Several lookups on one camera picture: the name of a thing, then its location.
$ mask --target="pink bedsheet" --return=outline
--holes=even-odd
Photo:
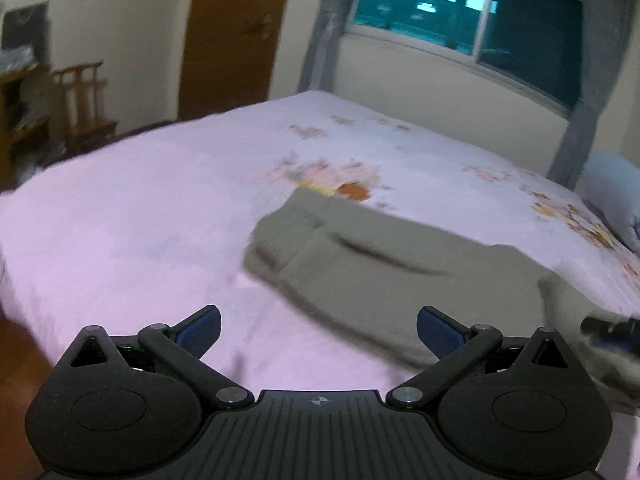
[[[338,338],[241,269],[255,223],[297,184],[351,180],[370,188],[365,206],[513,245],[602,307],[640,312],[640,262],[577,195],[322,92],[168,126],[28,181],[0,206],[2,307],[55,362],[85,325],[133,334],[216,304],[222,336],[203,361],[255,393],[384,394],[414,371]]]

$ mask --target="gray curtain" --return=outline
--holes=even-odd
[[[549,180],[574,189],[589,157],[598,117],[618,79],[636,0],[582,0],[582,87]]]
[[[298,91],[334,90],[334,73],[340,37],[353,0],[320,0],[316,26],[302,66]]]

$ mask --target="crosshair logo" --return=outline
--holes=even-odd
[[[317,396],[311,399],[311,402],[314,403],[318,408],[322,408],[326,403],[331,402],[329,399],[323,396]]]

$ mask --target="window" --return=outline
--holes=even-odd
[[[354,24],[457,51],[567,107],[580,91],[580,0],[359,0]]]

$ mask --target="door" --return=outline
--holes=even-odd
[[[267,99],[286,1],[191,1],[178,106],[182,120]]]

